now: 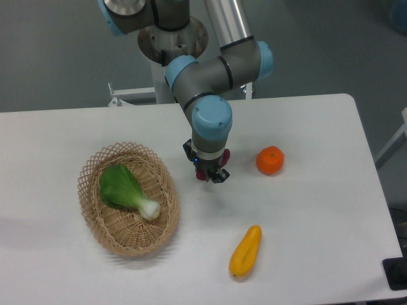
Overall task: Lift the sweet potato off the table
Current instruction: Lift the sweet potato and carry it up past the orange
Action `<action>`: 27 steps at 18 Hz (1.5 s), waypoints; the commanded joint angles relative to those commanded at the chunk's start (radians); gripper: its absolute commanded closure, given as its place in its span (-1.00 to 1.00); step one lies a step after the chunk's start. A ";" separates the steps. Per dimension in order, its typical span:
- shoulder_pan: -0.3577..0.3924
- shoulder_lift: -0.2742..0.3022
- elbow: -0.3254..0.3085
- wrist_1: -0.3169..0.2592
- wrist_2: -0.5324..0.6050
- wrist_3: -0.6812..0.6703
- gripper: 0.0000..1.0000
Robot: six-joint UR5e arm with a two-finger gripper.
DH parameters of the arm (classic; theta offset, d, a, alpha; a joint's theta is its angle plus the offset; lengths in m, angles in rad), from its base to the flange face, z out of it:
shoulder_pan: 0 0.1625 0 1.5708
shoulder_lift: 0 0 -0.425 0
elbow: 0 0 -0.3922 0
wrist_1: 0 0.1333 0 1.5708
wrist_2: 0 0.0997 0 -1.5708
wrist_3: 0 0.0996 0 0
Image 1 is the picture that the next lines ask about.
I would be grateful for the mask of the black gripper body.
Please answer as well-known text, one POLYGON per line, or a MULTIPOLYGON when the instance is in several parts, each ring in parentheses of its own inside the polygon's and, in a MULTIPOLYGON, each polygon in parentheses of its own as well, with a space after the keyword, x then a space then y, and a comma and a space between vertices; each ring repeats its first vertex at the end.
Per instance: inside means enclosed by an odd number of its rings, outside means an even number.
POLYGON ((224 156, 226 149, 216 152, 205 152, 199 149, 192 149, 192 162, 195 166, 196 178, 202 181, 225 181, 226 164, 224 156))

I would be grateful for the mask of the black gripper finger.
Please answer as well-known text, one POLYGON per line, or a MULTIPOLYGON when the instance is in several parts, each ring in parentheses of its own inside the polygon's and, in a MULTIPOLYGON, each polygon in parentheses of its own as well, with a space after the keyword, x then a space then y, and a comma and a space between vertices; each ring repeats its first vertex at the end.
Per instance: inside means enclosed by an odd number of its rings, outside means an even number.
POLYGON ((207 174, 207 181, 214 184, 223 183, 230 176, 229 172, 224 168, 218 168, 216 171, 209 171, 207 174))
POLYGON ((187 140, 184 144, 183 144, 183 149, 185 151, 186 157, 187 159, 192 162, 195 163, 196 162, 196 152, 193 150, 192 148, 192 141, 191 139, 187 140))

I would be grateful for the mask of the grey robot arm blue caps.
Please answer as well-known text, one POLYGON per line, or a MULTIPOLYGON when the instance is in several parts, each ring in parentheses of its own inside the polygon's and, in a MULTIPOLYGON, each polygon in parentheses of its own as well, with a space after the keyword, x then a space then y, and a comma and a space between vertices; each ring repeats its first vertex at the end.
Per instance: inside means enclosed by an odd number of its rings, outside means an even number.
POLYGON ((138 33, 139 48, 162 68, 160 83, 191 126, 183 148, 199 180, 222 183, 229 173, 226 141, 232 109, 222 94, 269 76, 274 58, 255 40, 242 1, 206 1, 220 56, 199 62, 207 47, 205 27, 188 1, 99 1, 113 34, 138 33))

